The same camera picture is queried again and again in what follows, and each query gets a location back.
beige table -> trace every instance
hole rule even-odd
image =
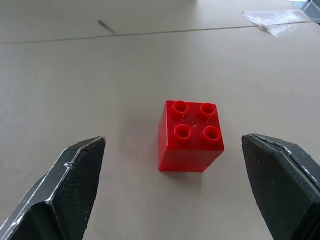
[[[0,45],[0,222],[73,143],[106,148],[86,240],[270,240],[241,136],[320,160],[320,27],[256,27]],[[157,170],[167,99],[218,106],[225,152],[203,173]]]
[[[243,10],[296,8],[288,0],[1,0],[0,43],[252,26]]]

lego stud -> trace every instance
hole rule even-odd
[[[209,120],[216,113],[216,107],[208,102],[202,103],[200,105],[200,115]]]
[[[173,137],[180,143],[185,144],[191,136],[190,128],[185,124],[178,124],[174,127]]]
[[[185,101],[175,101],[172,105],[172,113],[181,119],[187,113],[189,107]]]
[[[215,126],[206,126],[203,130],[202,138],[210,144],[216,144],[221,138],[221,134]]]

duplo block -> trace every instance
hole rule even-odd
[[[159,171],[202,173],[225,149],[212,103],[167,100],[158,128]]]

textured black pad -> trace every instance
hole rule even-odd
[[[311,164],[318,174],[320,167],[297,145],[299,158],[263,139],[245,135],[242,149],[254,198],[271,235],[275,240],[320,239],[319,188],[304,166]]]
[[[0,227],[0,240],[81,240],[96,198],[102,136],[66,148]]]
[[[70,240],[81,240],[87,228],[96,199],[104,147],[104,141],[100,141],[83,150],[53,198],[57,220]]]

red plastic block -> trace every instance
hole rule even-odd
[[[165,102],[158,130],[159,171],[202,173],[224,149],[215,104]]]

